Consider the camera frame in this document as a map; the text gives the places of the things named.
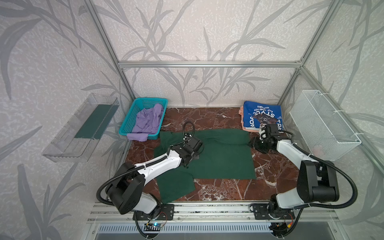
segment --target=patterned wallpaper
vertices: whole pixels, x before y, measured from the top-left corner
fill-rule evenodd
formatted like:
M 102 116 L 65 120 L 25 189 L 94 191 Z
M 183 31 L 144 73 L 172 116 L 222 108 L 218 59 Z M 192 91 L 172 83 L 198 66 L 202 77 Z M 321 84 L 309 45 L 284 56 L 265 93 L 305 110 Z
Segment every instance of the patterned wallpaper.
M 384 1 L 345 0 L 305 66 L 381 152 L 384 148 L 383 56 Z M 299 88 L 311 89 L 303 78 L 299 78 L 282 105 L 284 116 L 289 113 Z M 285 122 L 289 129 L 297 130 L 289 117 Z M 342 156 L 335 164 L 355 181 L 359 190 L 353 205 L 336 210 L 348 237 L 351 240 L 382 239 L 383 175 L 360 147 Z M 338 203 L 342 203 L 350 198 L 351 188 L 344 178 L 338 177 Z
M 82 1 L 0 0 L 0 239 L 79 239 L 130 99 Z M 41 155 L 90 93 L 120 107 L 86 163 Z
M 303 55 L 331 1 L 94 2 L 120 61 L 295 61 Z M 292 72 L 125 69 L 136 96 L 165 97 L 171 106 L 270 102 L 282 94 Z

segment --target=metal mesh basket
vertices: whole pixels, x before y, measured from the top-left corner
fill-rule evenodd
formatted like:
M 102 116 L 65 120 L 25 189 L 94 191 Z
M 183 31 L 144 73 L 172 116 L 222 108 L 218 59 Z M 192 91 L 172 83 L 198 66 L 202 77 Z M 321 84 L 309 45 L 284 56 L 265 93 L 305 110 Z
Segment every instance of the metal mesh basket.
M 355 132 L 319 90 L 304 90 L 290 114 L 316 157 L 334 161 L 361 144 Z

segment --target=black mounting plate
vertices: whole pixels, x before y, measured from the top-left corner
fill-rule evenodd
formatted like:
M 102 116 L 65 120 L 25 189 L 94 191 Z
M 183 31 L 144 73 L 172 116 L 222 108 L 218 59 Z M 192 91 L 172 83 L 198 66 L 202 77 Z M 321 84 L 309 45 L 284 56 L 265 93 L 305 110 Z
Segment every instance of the black mounting plate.
M 272 218 L 269 214 L 268 214 L 268 209 L 267 209 L 267 206 L 268 204 L 252 204 L 252 207 L 253 207 L 253 214 L 255 215 L 255 220 L 277 220 L 277 219 L 274 219 Z M 279 218 L 278 220 L 283 220 L 284 218 L 286 220 L 290 219 L 291 216 L 289 216 L 289 214 L 292 215 L 292 218 L 295 219 L 295 215 L 293 212 L 291 212 L 290 209 L 287 209 L 286 210 L 286 213 L 284 213 L 282 216 L 282 218 Z
M 160 206 L 160 212 L 164 212 L 167 217 L 164 214 L 160 214 L 158 216 L 158 220 L 172 220 L 173 219 L 173 213 L 174 213 L 175 205 L 173 204 L 162 204 Z M 146 217 L 145 214 L 143 214 L 142 211 L 136 211 L 136 217 L 138 221 L 148 221 L 149 219 Z

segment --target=transparent acrylic bin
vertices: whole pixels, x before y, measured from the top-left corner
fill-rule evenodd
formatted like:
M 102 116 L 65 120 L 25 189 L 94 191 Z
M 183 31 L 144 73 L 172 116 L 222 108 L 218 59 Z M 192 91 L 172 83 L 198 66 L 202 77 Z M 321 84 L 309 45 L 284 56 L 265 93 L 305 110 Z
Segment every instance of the transparent acrylic bin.
M 290 114 L 311 153 L 334 161 L 361 144 L 340 113 L 319 90 L 304 90 Z
M 110 105 L 102 121 L 95 126 L 93 135 L 75 137 L 98 105 Z M 58 135 L 44 149 L 43 156 L 54 162 L 87 162 L 99 143 L 95 135 L 102 135 L 115 114 L 119 102 L 117 97 L 98 96 L 91 93 L 87 100 L 65 124 Z

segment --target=red marble tabletop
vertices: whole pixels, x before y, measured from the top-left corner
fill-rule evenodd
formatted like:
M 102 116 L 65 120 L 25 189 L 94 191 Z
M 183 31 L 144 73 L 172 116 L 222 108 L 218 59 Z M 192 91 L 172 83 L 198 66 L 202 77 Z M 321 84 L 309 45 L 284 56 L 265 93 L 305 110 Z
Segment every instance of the red marble tabletop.
M 181 131 L 182 124 L 190 120 L 196 130 L 217 128 L 241 129 L 238 108 L 167 108 L 161 131 Z M 250 138 L 257 136 L 250 133 Z M 160 139 L 146 142 L 133 141 L 126 161 L 145 162 L 153 158 L 153 149 Z M 280 153 L 262 154 L 251 150 L 257 179 L 195 179 L 196 190 L 177 201 L 269 200 L 272 194 L 285 192 L 296 186 L 298 169 Z M 156 180 L 150 181 L 144 192 L 160 199 Z

